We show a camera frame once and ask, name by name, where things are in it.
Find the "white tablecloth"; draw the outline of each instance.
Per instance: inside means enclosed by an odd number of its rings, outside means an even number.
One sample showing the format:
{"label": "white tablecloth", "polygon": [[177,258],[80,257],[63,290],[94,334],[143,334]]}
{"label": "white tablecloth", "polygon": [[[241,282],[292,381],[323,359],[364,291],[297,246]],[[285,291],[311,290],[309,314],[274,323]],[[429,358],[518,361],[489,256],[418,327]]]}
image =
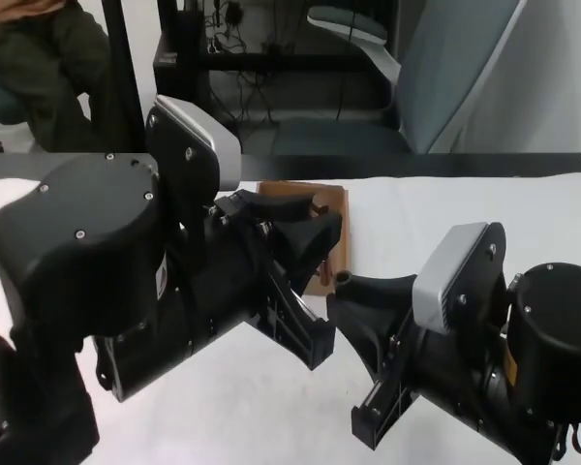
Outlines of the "white tablecloth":
{"label": "white tablecloth", "polygon": [[[417,273],[452,225],[475,221],[505,225],[508,280],[536,264],[581,265],[581,174],[331,182],[350,191],[356,274]],[[0,205],[34,186],[1,180]],[[323,299],[308,302],[324,315]],[[0,334],[8,335],[10,323],[0,287]],[[242,325],[125,404],[98,386],[89,341],[78,361],[101,432],[86,465],[516,463],[423,399],[376,451],[367,449],[351,434],[351,408],[372,383],[340,333],[333,356],[311,373]],[[570,450],[562,463],[581,464],[581,456]]]}

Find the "bolt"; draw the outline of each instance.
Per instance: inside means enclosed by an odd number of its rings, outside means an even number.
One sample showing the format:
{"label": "bolt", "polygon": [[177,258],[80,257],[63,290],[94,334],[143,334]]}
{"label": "bolt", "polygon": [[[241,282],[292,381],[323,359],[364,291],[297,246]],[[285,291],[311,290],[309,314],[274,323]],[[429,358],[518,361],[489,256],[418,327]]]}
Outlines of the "bolt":
{"label": "bolt", "polygon": [[267,237],[269,235],[269,233],[271,232],[271,226],[269,225],[269,223],[267,223],[266,221],[263,223],[259,223],[259,229],[260,232]]}

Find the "chair armrest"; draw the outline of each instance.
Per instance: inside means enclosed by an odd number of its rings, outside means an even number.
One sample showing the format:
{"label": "chair armrest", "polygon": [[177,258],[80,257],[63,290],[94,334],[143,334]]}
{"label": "chair armrest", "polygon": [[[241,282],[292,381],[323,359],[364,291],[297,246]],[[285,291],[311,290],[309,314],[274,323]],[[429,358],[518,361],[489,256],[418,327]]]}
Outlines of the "chair armrest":
{"label": "chair armrest", "polygon": [[314,26],[335,34],[351,36],[372,44],[384,46],[387,30],[368,16],[335,7],[312,7],[308,11],[308,21]]}
{"label": "chair armrest", "polygon": [[368,55],[377,69],[390,81],[392,99],[400,75],[400,63],[385,48],[387,30],[365,15],[334,7],[312,7],[308,22],[351,42]]}

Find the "yellow warning label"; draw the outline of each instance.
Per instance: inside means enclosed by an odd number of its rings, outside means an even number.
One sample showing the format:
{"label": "yellow warning label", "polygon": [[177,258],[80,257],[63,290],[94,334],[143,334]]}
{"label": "yellow warning label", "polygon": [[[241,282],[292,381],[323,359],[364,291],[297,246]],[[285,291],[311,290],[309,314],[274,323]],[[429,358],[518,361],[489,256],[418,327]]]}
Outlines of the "yellow warning label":
{"label": "yellow warning label", "polygon": [[510,353],[510,348],[508,346],[505,346],[504,372],[507,381],[513,388],[516,385],[516,376],[518,374],[518,369],[519,367],[517,366],[516,361],[514,361],[514,358]]}

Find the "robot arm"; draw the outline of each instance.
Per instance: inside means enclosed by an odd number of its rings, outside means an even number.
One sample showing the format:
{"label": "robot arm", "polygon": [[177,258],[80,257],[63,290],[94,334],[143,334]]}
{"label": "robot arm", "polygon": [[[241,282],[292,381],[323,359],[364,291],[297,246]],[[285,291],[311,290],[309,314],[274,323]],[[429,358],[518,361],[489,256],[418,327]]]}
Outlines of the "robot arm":
{"label": "robot arm", "polygon": [[581,267],[540,265],[506,288],[504,259],[502,225],[473,224],[417,276],[338,276],[329,319],[375,381],[352,409],[368,447],[423,395],[524,465],[562,458],[581,423]]}
{"label": "robot arm", "polygon": [[299,296],[340,216],[317,216],[310,197],[215,200],[220,146],[163,103],[148,124],[159,173],[83,156],[0,210],[15,345],[0,337],[0,464],[75,465],[91,453],[99,433],[75,358],[85,337],[119,401],[242,322],[310,369],[333,350],[335,326]]}

